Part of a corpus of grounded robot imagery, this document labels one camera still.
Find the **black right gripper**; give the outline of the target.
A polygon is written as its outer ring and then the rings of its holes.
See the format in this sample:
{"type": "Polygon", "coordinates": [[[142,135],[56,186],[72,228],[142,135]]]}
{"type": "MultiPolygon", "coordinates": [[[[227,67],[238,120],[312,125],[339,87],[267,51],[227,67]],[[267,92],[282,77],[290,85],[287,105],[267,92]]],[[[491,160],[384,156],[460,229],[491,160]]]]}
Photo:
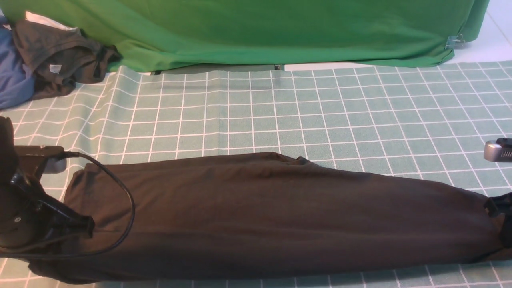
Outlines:
{"type": "Polygon", "coordinates": [[[499,239],[504,248],[512,247],[512,193],[489,197],[484,208],[489,217],[498,217],[499,239]]]}

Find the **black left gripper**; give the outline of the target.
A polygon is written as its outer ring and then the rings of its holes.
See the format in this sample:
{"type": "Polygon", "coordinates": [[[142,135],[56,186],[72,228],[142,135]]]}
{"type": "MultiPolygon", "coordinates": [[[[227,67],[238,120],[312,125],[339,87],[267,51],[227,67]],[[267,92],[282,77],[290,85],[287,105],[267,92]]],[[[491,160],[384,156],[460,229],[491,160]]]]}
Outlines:
{"type": "Polygon", "coordinates": [[[71,237],[91,239],[95,222],[49,196],[40,182],[15,172],[1,185],[1,250],[34,250],[71,237]]]}

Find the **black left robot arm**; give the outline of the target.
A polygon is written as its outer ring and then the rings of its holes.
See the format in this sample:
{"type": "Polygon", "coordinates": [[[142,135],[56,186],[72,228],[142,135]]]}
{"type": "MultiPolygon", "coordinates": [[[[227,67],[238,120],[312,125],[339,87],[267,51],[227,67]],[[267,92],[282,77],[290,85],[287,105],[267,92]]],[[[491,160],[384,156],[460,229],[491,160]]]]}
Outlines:
{"type": "Polygon", "coordinates": [[[62,146],[18,146],[9,117],[1,118],[0,246],[3,253],[27,253],[73,237],[90,239],[95,223],[47,194],[43,174],[66,169],[62,146]]]}

